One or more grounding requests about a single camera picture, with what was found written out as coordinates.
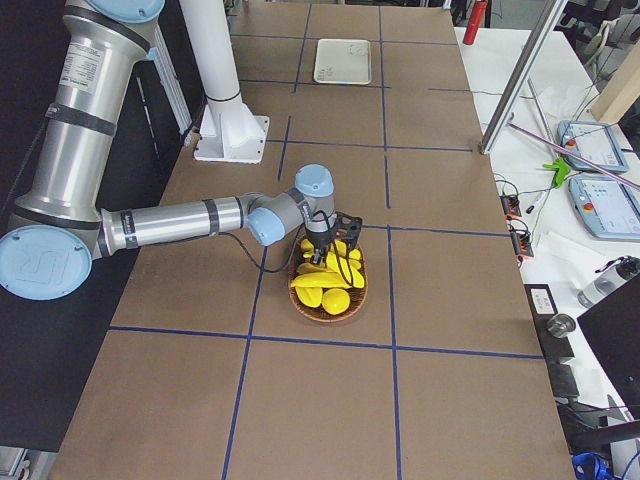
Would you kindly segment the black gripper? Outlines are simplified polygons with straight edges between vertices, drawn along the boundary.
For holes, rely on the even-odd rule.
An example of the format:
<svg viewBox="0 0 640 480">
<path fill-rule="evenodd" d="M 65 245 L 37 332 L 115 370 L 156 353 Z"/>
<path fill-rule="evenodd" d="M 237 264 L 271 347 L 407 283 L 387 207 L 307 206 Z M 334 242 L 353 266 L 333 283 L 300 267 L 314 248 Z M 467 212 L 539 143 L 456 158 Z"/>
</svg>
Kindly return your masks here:
<svg viewBox="0 0 640 480">
<path fill-rule="evenodd" d="M 326 263 L 326 248 L 334 241 L 343 241 L 349 250 L 356 248 L 362 229 L 362 218 L 343 212 L 328 215 L 315 212 L 305 225 L 306 237 L 315 249 L 308 252 L 308 260 L 313 265 Z"/>
</svg>

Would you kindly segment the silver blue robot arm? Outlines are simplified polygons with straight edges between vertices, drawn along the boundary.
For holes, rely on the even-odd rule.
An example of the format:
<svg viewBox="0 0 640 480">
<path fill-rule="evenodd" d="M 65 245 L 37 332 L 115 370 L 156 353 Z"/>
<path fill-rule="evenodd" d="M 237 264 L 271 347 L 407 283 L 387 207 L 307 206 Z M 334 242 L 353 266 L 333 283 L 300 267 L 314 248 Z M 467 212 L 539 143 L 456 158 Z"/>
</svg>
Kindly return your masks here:
<svg viewBox="0 0 640 480">
<path fill-rule="evenodd" d="M 359 285 L 349 257 L 362 228 L 334 204 L 330 171 L 303 166 L 293 186 L 269 197 L 250 192 L 169 206 L 109 211 L 98 196 L 128 195 L 142 170 L 125 160 L 150 157 L 151 136 L 123 114 L 137 63 L 171 65 L 162 40 L 160 1 L 69 1 L 70 34 L 55 100 L 35 137 L 38 164 L 30 191 L 12 205 L 1 240 L 1 285 L 28 300 L 64 297 L 88 278 L 95 260 L 121 250 L 228 236 L 248 230 L 270 246 L 304 235 L 314 264 L 335 260 L 347 286 Z"/>
</svg>

